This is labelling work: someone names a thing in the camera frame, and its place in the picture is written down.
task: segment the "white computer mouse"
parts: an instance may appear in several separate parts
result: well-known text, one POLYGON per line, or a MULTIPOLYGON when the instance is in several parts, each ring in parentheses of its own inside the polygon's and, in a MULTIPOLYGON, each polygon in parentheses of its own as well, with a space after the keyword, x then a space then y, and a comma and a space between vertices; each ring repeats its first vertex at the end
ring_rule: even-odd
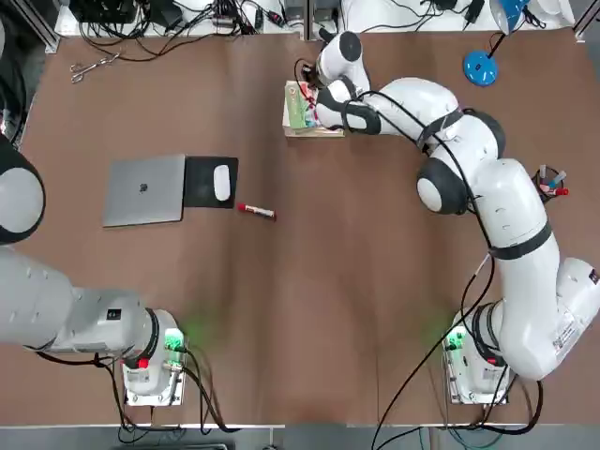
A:
POLYGON ((215 168, 215 197, 220 202, 225 202, 232 195, 232 188, 229 179, 229 167, 226 165, 216 166, 215 168))

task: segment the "blue lamp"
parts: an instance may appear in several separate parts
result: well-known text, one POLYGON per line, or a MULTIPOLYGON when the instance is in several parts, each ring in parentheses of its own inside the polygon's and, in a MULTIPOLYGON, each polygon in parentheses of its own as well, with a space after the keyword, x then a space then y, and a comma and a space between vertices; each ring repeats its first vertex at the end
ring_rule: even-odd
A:
POLYGON ((489 86, 496 81, 498 65, 494 59, 494 53, 504 38, 515 30, 521 11, 529 2, 530 0, 489 0, 491 15, 502 31, 502 35, 489 53, 476 50, 465 56, 462 68, 471 83, 478 86, 489 86))

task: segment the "brown table surface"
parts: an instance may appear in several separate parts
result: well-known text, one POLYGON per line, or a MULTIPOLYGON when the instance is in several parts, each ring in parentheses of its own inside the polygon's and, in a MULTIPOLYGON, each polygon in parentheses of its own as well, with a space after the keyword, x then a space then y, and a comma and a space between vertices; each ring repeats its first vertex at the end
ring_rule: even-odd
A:
MULTIPOLYGON (((488 37, 369 34, 365 62, 376 88, 422 77, 494 115, 507 156, 531 173, 540 163, 565 169, 572 194, 548 207, 562 255, 598 266, 600 97, 586 49, 569 30, 517 33, 497 53, 498 81, 482 89, 467 82, 461 61, 488 37)), ((485 254, 473 217, 436 216, 419 202, 423 158, 403 139, 284 137, 283 84, 296 58, 319 49, 296 36, 208 38, 153 63, 117 62, 72 85, 68 67, 98 53, 69 39, 48 57, 24 135, 48 207, 18 249, 74 285, 132 289, 148 306, 168 309, 207 353, 228 423, 376 423, 447 326, 485 254), (237 199, 276 209, 277 223, 189 209, 181 223, 104 230, 111 162, 176 153, 239 158, 237 199)), ((499 294, 495 285, 489 298, 499 294)), ((598 422, 599 343, 595 323, 545 379, 542 422, 598 422)), ((118 422, 103 370, 0 351, 0 424, 118 422)), ((438 390, 439 365, 432 359, 438 390)), ((494 420, 527 421, 522 395, 512 397, 494 420)), ((476 412, 452 408, 451 421, 476 412)), ((147 409, 136 417, 147 420, 147 409)), ((426 370, 388 421, 441 423, 426 370)), ((194 386, 184 407, 157 411, 155 422, 197 424, 194 386)))

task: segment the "mouse pad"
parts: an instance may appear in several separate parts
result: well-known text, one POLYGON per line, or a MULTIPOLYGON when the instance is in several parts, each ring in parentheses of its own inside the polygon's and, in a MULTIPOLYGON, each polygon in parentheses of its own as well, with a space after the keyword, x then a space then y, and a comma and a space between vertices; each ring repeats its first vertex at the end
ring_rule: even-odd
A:
POLYGON ((237 157, 186 157, 186 181, 184 183, 184 207, 186 208, 233 208, 237 185, 237 157), (229 167, 232 195, 225 202, 215 197, 215 168, 229 167))

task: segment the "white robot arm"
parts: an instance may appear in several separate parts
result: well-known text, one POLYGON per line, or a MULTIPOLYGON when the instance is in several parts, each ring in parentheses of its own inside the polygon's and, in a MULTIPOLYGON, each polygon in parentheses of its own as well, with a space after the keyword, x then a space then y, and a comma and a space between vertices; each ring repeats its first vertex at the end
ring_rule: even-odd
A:
POLYGON ((363 45, 355 33, 343 32, 331 35, 324 28, 319 31, 326 42, 314 66, 307 68, 309 81, 317 87, 344 78, 359 92, 370 88, 370 81, 363 64, 363 45))
MULTIPOLYGON (((327 60, 320 58, 320 71, 325 73, 327 60)), ((395 80, 378 92, 362 94, 348 78, 332 81, 319 91, 316 112, 327 128, 403 135, 413 141, 429 156, 416 187, 433 212, 466 211, 469 196, 460 169, 471 188, 490 255, 499 266, 503 297, 465 318, 475 339, 464 332, 460 312, 455 319, 460 329, 446 342, 456 350, 448 356, 449 378, 456 384, 453 401, 489 403, 504 362, 532 380, 554 370, 600 308, 598 274, 584 261, 567 258, 560 263, 536 187, 520 163, 502 158, 505 138, 500 124, 483 112, 461 110, 448 89, 417 78, 395 80)), ((506 376, 500 396, 507 380, 506 376)))
POLYGON ((173 345, 183 346, 183 337, 171 314, 145 308, 135 292, 73 288, 60 272, 7 246, 36 230, 46 193, 33 165, 3 138, 0 342, 45 353, 112 354, 124 363, 125 386, 135 404, 176 404, 173 393, 178 384, 181 398, 183 374, 173 371, 178 354, 173 345))

